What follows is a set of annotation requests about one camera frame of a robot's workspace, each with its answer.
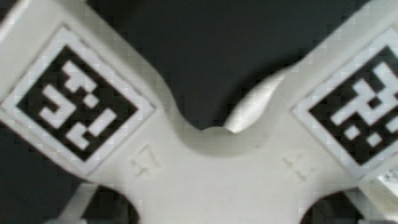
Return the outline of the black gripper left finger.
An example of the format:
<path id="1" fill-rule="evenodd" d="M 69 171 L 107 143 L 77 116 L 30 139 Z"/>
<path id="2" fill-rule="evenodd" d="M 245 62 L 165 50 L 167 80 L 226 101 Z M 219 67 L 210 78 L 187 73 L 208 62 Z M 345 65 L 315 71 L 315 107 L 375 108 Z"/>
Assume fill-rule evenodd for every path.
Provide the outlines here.
<path id="1" fill-rule="evenodd" d="M 57 224 L 139 224 L 139 214 L 123 195 L 82 183 L 55 219 Z"/>

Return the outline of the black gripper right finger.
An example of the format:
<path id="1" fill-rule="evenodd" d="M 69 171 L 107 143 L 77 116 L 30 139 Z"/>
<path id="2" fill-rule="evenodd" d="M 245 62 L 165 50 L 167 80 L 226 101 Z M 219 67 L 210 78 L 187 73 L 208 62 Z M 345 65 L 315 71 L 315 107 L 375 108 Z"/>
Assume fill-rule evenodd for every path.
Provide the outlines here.
<path id="1" fill-rule="evenodd" d="M 343 192 L 325 196 L 306 211 L 300 224 L 398 224 L 386 218 L 366 219 Z"/>

